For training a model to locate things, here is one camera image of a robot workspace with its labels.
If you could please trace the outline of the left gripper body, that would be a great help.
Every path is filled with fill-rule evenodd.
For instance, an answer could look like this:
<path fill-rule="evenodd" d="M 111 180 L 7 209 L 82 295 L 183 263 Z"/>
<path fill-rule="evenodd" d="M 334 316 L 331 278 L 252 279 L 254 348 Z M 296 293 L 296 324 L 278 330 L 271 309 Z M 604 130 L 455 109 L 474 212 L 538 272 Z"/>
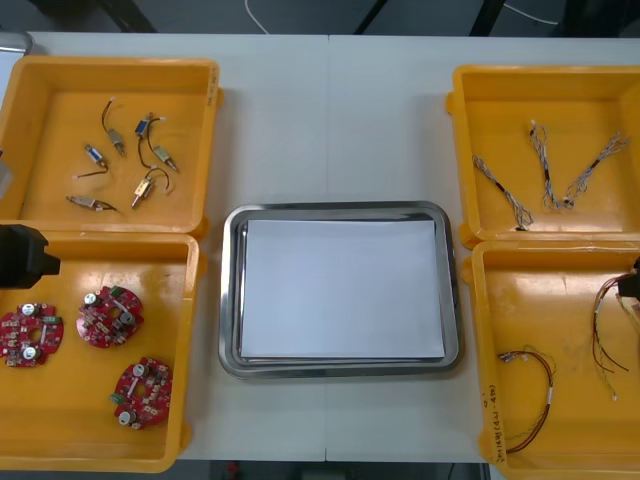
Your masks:
<path fill-rule="evenodd" d="M 24 225 L 1 226 L 2 289 L 30 289 L 43 276 L 58 275 L 60 259 L 45 252 L 47 239 Z"/>

